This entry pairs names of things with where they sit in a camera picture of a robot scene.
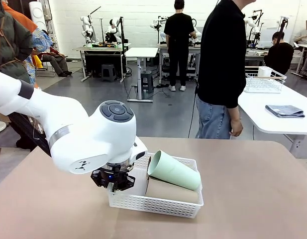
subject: orange jacket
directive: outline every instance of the orange jacket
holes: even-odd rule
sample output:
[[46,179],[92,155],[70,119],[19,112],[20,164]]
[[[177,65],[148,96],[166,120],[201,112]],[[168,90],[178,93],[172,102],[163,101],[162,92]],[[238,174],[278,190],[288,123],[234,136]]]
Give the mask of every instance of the orange jacket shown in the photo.
[[17,21],[19,21],[20,24],[22,24],[25,28],[27,28],[30,33],[33,33],[38,26],[30,20],[27,16],[23,15],[22,13],[13,10],[10,8],[6,3],[2,2],[2,5],[4,7],[4,10],[12,15]]

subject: green jacket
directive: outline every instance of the green jacket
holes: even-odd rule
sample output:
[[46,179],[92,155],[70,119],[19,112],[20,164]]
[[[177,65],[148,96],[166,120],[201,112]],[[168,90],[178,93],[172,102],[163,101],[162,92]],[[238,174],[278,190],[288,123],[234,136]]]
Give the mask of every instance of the green jacket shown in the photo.
[[9,13],[4,11],[0,0],[0,26],[3,17],[3,33],[12,45],[14,53],[4,37],[0,36],[0,65],[12,61],[15,58],[21,62],[8,63],[7,65],[0,67],[0,72],[15,79],[20,79],[30,83],[29,75],[22,61],[32,53],[32,35]]

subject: man in black shirt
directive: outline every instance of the man in black shirt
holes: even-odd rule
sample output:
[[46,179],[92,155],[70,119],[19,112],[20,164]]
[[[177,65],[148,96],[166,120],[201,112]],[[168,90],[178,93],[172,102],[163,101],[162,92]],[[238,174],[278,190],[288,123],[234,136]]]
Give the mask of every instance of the man in black shirt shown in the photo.
[[168,18],[164,33],[166,34],[168,52],[170,55],[170,91],[176,91],[176,76],[178,64],[180,69],[181,88],[186,89],[187,67],[189,59],[189,35],[197,37],[192,18],[183,13],[184,0],[176,0],[174,3],[176,14]]
[[256,0],[222,0],[208,17],[202,35],[197,107],[197,138],[230,139],[243,126],[238,97],[245,79],[246,31],[241,10]]
[[[281,41],[277,44],[279,34],[281,34]],[[294,55],[294,48],[290,44],[284,42],[284,36],[284,32],[274,33],[274,46],[269,49],[268,55],[264,57],[266,66],[283,75],[288,72]]]

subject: table leg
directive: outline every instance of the table leg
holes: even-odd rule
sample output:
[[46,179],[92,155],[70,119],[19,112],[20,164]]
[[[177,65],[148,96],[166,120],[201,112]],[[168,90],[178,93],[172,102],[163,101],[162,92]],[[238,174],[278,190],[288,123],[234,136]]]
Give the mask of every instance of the table leg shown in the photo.
[[129,102],[147,102],[152,103],[153,100],[143,100],[142,99],[142,85],[141,85],[141,58],[137,59],[138,64],[138,99],[128,99]]
[[163,54],[162,54],[162,52],[161,52],[161,50],[160,50],[160,53],[159,53],[159,70],[160,70],[160,79],[159,79],[159,85],[161,85],[162,84],[162,61],[163,61]]
[[143,70],[147,70],[147,58],[143,58]]
[[121,55],[121,80],[120,80],[120,83],[122,83],[124,81],[122,57],[123,57],[123,55]]
[[293,141],[293,145],[291,147],[290,153],[294,156],[298,156],[298,152],[300,151],[301,144],[305,138],[305,135],[296,135]]
[[80,59],[81,59],[81,61],[82,61],[83,75],[84,75],[84,78],[81,80],[81,82],[84,82],[84,81],[85,81],[86,79],[88,79],[90,76],[87,76],[87,75],[86,75],[83,51],[80,51]]
[[301,54],[301,59],[299,60],[297,70],[296,70],[296,72],[292,72],[294,75],[300,76],[300,77],[302,77],[302,75],[299,74],[299,72],[300,72],[300,67],[301,67],[302,60],[304,58],[304,52],[305,52],[305,48],[303,47],[303,51],[302,51],[302,54]]
[[197,75],[197,78],[196,80],[199,79],[199,72],[200,72],[200,54],[196,54],[195,55],[195,61],[196,61],[196,75]]

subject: white plastic basket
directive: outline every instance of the white plastic basket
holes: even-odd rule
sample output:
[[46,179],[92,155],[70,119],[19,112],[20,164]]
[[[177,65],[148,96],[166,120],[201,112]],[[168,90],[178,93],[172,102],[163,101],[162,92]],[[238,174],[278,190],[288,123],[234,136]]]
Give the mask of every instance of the white plastic basket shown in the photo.
[[287,79],[277,71],[267,67],[245,67],[246,87],[248,93],[280,93]]
[[[135,162],[134,169],[129,173],[130,176],[136,178],[133,188],[125,191],[113,192],[112,184],[108,186],[109,205],[114,208],[195,218],[200,208],[204,205],[202,185],[197,190],[199,194],[198,204],[145,197],[148,186],[147,167],[149,158],[153,156],[154,154],[148,153]],[[177,157],[174,158],[193,170],[198,171],[195,160]]]

